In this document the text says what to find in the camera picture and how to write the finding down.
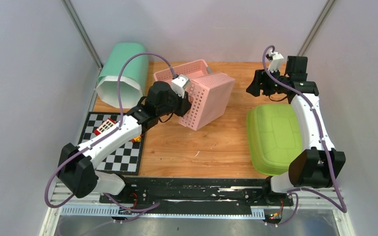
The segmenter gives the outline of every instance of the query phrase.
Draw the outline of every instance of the green lid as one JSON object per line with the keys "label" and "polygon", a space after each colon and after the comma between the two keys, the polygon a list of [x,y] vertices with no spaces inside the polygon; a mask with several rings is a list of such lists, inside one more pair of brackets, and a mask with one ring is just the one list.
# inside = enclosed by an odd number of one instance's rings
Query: green lid
{"label": "green lid", "polygon": [[298,119],[288,104],[261,105],[249,111],[247,133],[252,164],[265,175],[283,174],[302,152]]}

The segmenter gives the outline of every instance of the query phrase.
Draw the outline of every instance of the checkerboard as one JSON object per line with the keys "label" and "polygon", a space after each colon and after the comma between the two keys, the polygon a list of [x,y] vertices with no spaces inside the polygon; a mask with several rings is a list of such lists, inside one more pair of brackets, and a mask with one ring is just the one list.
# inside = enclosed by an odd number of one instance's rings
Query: checkerboard
{"label": "checkerboard", "polygon": [[[80,136],[79,143],[86,142],[94,137],[94,131],[108,118],[118,121],[119,113],[89,112]],[[143,152],[145,137],[140,142],[126,142],[113,153],[108,155],[96,170],[120,175],[138,175],[140,171],[141,154]]]}

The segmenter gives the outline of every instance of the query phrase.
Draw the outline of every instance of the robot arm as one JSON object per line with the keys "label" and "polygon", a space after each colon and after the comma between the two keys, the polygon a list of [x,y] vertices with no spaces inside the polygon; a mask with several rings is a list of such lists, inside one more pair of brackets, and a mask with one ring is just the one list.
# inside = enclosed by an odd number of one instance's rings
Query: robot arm
{"label": "robot arm", "polygon": [[270,96],[274,93],[284,93],[287,95],[289,104],[294,109],[302,136],[302,153],[291,162],[286,173],[280,176],[269,177],[269,193],[286,193],[288,190],[298,187],[324,188],[332,186],[332,179],[329,173],[327,156],[319,138],[318,123],[313,114],[315,110],[319,116],[320,125],[324,134],[325,143],[330,150],[330,157],[333,162],[335,177],[341,171],[346,157],[344,152],[336,151],[334,144],[327,135],[324,122],[322,120],[319,92],[315,82],[307,81],[307,57],[288,56],[285,75],[280,75],[280,66],[283,56],[277,52],[268,52],[266,55],[270,60],[269,72],[279,82],[282,82],[296,90],[302,92],[312,103],[310,107],[305,99],[296,93],[276,84],[265,72],[256,70],[253,82],[246,89],[246,92],[253,96]]}
{"label": "robot arm", "polygon": [[184,75],[172,80],[171,86],[166,82],[154,82],[147,97],[142,97],[137,106],[125,114],[122,126],[117,123],[77,147],[71,143],[64,146],[59,165],[77,152],[84,152],[63,167],[58,178],[77,198],[91,192],[118,195],[125,187],[121,177],[95,171],[95,168],[125,142],[158,124],[161,116],[170,113],[178,116],[186,114],[191,107],[188,92],[185,91],[189,83],[189,78]]}

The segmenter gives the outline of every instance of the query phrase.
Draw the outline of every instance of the pink perforated box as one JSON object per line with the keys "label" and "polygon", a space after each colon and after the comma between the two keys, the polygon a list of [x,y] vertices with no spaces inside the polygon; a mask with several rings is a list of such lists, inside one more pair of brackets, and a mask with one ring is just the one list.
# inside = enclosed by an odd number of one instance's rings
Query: pink perforated box
{"label": "pink perforated box", "polygon": [[[214,73],[204,60],[196,60],[173,67],[175,73],[186,75],[190,85],[186,88],[191,109],[179,118],[179,124],[198,130],[222,116],[227,107],[235,80],[224,73]],[[169,69],[154,73],[154,80],[172,81]]]}
{"label": "pink perforated box", "polygon": [[[190,80],[212,73],[208,67],[208,64],[204,60],[196,60],[178,65],[173,67],[173,69],[175,70],[176,74],[186,75]],[[172,73],[169,69],[158,71],[154,73],[153,76],[155,81],[165,81],[169,84],[172,82]]]}
{"label": "pink perforated box", "polygon": [[224,73],[214,73],[191,80],[186,89],[191,109],[179,118],[179,124],[198,130],[222,116],[235,80]]}

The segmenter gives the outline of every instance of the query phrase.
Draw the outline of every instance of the yellow object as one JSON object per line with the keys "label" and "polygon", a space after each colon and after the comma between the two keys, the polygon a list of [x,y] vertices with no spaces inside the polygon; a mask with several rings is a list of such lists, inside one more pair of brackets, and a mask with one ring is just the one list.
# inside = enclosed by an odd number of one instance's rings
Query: yellow object
{"label": "yellow object", "polygon": [[138,137],[135,137],[131,140],[131,142],[135,143],[135,142],[140,142],[141,141],[141,135],[138,136]]}

